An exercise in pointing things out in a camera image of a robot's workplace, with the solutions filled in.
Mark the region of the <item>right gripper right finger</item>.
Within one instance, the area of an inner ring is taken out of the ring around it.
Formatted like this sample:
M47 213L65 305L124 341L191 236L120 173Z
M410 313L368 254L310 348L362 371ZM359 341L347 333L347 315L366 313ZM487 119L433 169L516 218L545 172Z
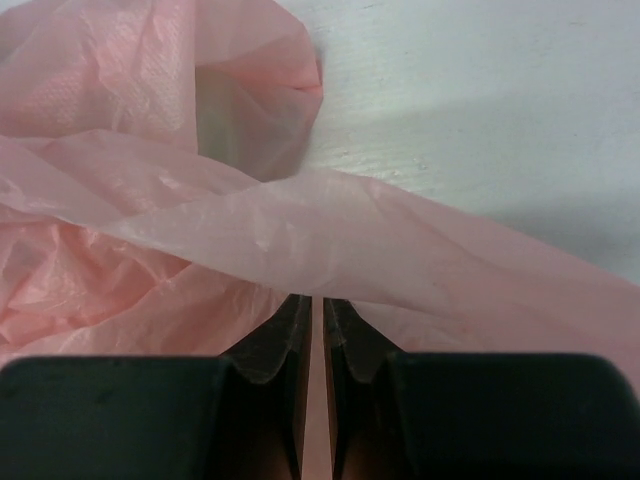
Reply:
M638 477L639 402L611 362L407 352L348 301L323 316L334 478Z

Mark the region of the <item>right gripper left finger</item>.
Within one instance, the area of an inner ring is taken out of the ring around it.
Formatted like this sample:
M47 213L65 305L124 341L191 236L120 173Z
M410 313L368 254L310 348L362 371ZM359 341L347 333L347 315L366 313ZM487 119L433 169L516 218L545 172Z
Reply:
M217 356L33 356L1 371L5 479L297 479L311 301Z

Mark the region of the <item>pink plastic bag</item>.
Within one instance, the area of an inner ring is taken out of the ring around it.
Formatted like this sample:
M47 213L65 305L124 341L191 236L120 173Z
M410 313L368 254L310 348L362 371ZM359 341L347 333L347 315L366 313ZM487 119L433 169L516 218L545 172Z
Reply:
M1 371L217 356L311 301L407 352L611 362L639 402L635 1L21 1L1 12Z

